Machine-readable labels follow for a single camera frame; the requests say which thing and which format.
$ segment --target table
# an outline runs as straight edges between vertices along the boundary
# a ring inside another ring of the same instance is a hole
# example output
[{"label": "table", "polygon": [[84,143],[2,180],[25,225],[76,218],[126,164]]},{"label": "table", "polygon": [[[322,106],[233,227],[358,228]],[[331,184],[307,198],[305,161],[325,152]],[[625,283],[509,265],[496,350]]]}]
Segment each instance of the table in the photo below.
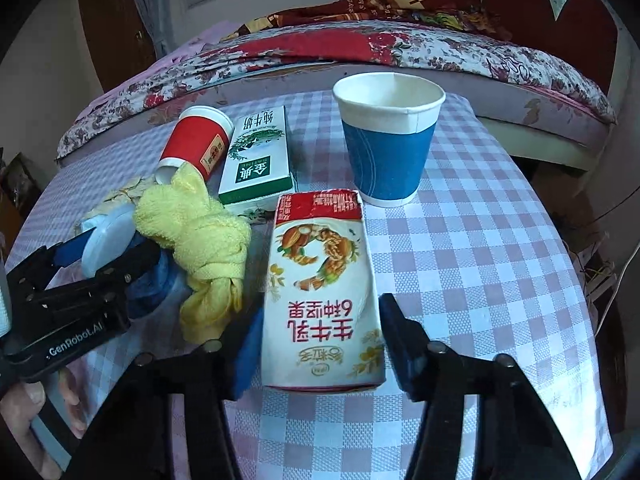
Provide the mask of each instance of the table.
[{"label": "table", "polygon": [[[329,91],[267,98],[223,110],[237,118],[285,105],[300,190],[353,185]],[[125,139],[60,171],[36,204],[8,261],[69,238],[75,221],[108,190],[155,167],[174,123]],[[209,182],[216,189],[216,179]],[[378,292],[461,354],[512,354],[552,413],[583,476],[612,451],[589,316],[562,241],[542,204],[465,98],[448,94],[417,197],[400,208],[366,205]],[[265,271],[267,230],[252,241],[247,283]],[[156,311],[87,354],[74,371],[94,414],[140,351],[183,352],[177,310]],[[247,479],[402,478],[422,406],[409,402],[387,366],[374,392],[309,396],[252,388],[227,415]],[[184,418],[174,400],[174,459],[186,478]],[[465,403],[458,478],[470,477],[476,400]]]}]

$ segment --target printed nut illustration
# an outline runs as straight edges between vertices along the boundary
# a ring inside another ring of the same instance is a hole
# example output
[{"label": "printed nut illustration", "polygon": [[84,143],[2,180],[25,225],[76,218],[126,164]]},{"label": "printed nut illustration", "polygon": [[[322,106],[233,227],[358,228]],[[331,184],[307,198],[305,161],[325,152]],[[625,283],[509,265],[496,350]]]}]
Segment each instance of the printed nut illustration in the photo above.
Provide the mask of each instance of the printed nut illustration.
[{"label": "printed nut illustration", "polygon": [[294,286],[300,290],[318,290],[335,283],[346,269],[347,263],[355,262],[359,256],[355,241],[318,224],[301,224],[287,229],[280,239],[278,252],[300,266],[314,264],[318,261],[318,256],[305,254],[305,246],[313,240],[322,242],[326,258],[315,276],[294,282]]}]

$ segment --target milk carton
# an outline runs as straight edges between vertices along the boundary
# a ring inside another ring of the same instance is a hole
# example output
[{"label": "milk carton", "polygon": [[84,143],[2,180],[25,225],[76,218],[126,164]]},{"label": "milk carton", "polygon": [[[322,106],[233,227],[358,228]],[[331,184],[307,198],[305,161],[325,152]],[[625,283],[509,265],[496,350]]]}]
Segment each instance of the milk carton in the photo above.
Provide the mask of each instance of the milk carton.
[{"label": "milk carton", "polygon": [[295,192],[284,106],[241,117],[226,153],[218,199],[235,215],[261,221],[282,193]]},{"label": "milk carton", "polygon": [[262,384],[332,393],[384,381],[378,295],[358,193],[282,195],[264,302]]}]

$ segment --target white lid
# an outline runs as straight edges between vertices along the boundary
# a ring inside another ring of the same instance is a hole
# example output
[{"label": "white lid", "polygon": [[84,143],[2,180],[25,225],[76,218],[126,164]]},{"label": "white lid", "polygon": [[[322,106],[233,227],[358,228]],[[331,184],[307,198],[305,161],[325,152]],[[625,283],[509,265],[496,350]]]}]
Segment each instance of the white lid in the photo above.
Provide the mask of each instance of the white lid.
[{"label": "white lid", "polygon": [[95,228],[82,252],[81,267],[86,278],[94,277],[98,269],[127,250],[136,233],[133,221],[135,209],[132,203],[114,209]]},{"label": "white lid", "polygon": [[174,177],[175,172],[185,162],[186,160],[177,156],[167,156],[160,159],[155,173],[156,182],[158,184],[171,184],[171,179]]}]

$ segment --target wooden door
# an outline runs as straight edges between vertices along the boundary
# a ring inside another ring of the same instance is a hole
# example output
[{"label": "wooden door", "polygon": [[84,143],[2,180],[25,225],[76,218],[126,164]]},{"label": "wooden door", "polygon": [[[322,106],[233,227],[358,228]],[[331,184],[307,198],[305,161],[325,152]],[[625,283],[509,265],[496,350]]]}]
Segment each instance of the wooden door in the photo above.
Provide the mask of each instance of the wooden door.
[{"label": "wooden door", "polygon": [[0,188],[0,234],[4,237],[4,247],[0,244],[0,265],[6,260],[9,251],[14,246],[15,239],[20,232],[24,219]]},{"label": "wooden door", "polygon": [[134,0],[78,0],[95,73],[107,92],[156,61]]}]

